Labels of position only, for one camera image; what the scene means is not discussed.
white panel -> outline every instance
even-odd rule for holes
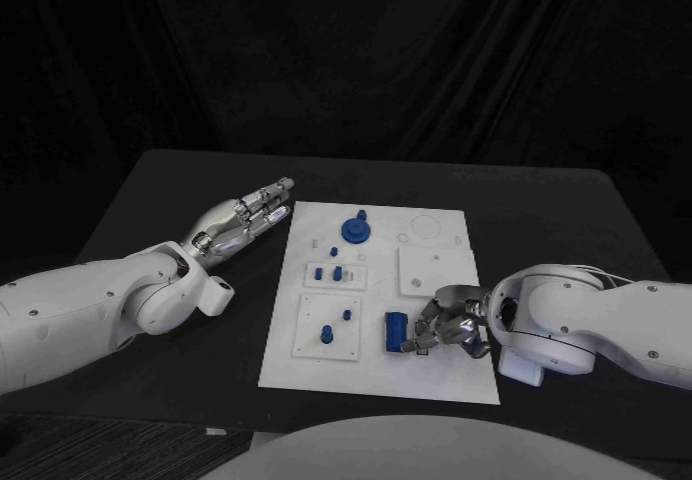
[[[343,319],[350,310],[350,320]],[[333,340],[324,344],[322,327],[330,325]],[[360,351],[360,298],[304,294],[300,297],[293,356],[358,361]]]
[[[471,250],[399,247],[399,293],[434,297],[447,285],[477,285]]]
[[[335,280],[335,268],[342,267],[342,280]],[[314,279],[314,271],[322,268],[322,280]],[[368,267],[365,265],[342,265],[340,263],[310,262],[306,268],[304,285],[309,288],[365,291],[368,284]]]
[[[365,243],[352,245],[342,238],[342,224],[360,209],[368,213],[372,234]],[[385,313],[408,315],[411,336],[411,320],[428,302],[427,297],[399,294],[401,245],[469,250],[464,213],[296,202],[260,387],[499,404],[490,355],[474,360],[458,345],[440,345],[428,356],[385,352]],[[332,247],[339,248],[336,257],[330,256]],[[301,296],[326,293],[323,288],[306,286],[311,262],[368,267],[366,290],[350,294],[362,300],[358,362],[294,356]]]

robotic hand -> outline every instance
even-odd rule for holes
[[[440,339],[482,358],[490,350],[479,340],[484,325],[502,344],[500,373],[529,385],[541,385],[545,368],[590,373],[600,353],[637,377],[692,389],[691,298],[689,285],[633,282],[584,265],[536,265],[492,291],[441,288],[401,349],[431,348]]]
[[[198,220],[180,243],[121,260],[74,265],[0,287],[0,395],[72,372],[124,348],[136,335],[166,333],[195,308],[219,315],[234,289],[209,270],[290,209],[283,178]]]

white round object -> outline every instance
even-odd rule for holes
[[[440,222],[430,215],[421,215],[414,218],[411,229],[421,238],[435,238],[441,230]]]
[[[463,418],[369,417],[296,432],[231,460],[205,477],[585,479],[657,477],[538,433]]]

blue object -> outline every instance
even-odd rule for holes
[[[389,312],[385,318],[386,324],[386,351],[401,353],[401,344],[407,341],[408,315],[401,312]]]
[[[329,325],[324,325],[322,327],[322,335],[320,335],[320,340],[322,343],[332,343],[332,340],[335,339],[335,334],[332,333],[332,327]]]
[[[371,238],[371,226],[365,221],[368,214],[365,210],[358,212],[358,217],[346,220],[342,226],[342,237],[353,244],[363,243]]]

blue knob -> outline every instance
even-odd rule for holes
[[[322,327],[322,335],[320,335],[320,340],[322,343],[332,343],[332,340],[335,339],[335,334],[332,333],[332,327],[329,325],[324,325]]]

